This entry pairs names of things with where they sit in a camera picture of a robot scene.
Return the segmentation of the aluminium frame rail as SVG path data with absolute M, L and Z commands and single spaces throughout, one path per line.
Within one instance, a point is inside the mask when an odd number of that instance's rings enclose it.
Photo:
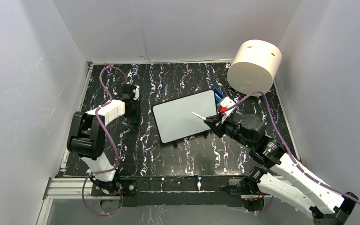
M 242 185 L 241 176 L 124 177 L 107 195 L 82 178 L 48 183 L 39 225 L 310 225 L 307 212 Z

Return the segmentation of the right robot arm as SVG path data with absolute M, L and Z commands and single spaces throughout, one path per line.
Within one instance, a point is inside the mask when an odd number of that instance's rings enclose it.
M 250 149 L 251 158 L 263 168 L 253 169 L 237 184 L 229 189 L 241 194 L 272 195 L 293 206 L 310 218 L 315 225 L 344 225 L 352 213 L 355 195 L 345 197 L 325 188 L 319 178 L 311 180 L 306 168 L 291 160 L 284 146 L 266 135 L 266 126 L 260 118 L 248 114 L 241 122 L 226 118 L 221 114 L 203 120 L 218 137 L 224 135 Z

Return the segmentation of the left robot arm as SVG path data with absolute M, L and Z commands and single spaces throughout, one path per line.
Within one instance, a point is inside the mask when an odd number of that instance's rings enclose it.
M 139 115 L 140 89 L 133 84 L 123 85 L 121 93 L 103 105 L 73 115 L 67 150 L 87 164 L 90 181 L 106 194 L 116 195 L 121 190 L 121 182 L 115 177 L 118 165 L 111 164 L 104 152 L 109 136 L 106 126 L 121 116 L 136 119 Z

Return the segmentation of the cream cylindrical container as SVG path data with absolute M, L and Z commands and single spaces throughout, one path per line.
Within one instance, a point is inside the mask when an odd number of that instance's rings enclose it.
M 267 93 L 276 77 L 282 61 L 280 49 L 263 40 L 244 42 L 234 57 L 227 72 L 231 88 L 242 93 L 260 96 Z

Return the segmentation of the white marker pen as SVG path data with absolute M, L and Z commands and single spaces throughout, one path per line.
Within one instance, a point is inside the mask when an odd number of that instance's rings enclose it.
M 202 119 L 202 120 L 206 120 L 206 118 L 205 118 L 205 117 L 201 116 L 201 115 L 200 115 L 200 114 L 198 114 L 198 113 L 192 112 L 192 114 L 193 114 L 193 115 L 195 115 L 196 117 L 198 117 L 198 118 Z

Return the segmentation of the white whiteboard black frame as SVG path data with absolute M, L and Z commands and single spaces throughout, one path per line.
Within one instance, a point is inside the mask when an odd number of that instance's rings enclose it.
M 185 97 L 172 99 L 152 106 L 160 141 L 163 144 L 203 133 L 210 128 L 202 119 L 217 113 L 213 90 L 205 90 Z

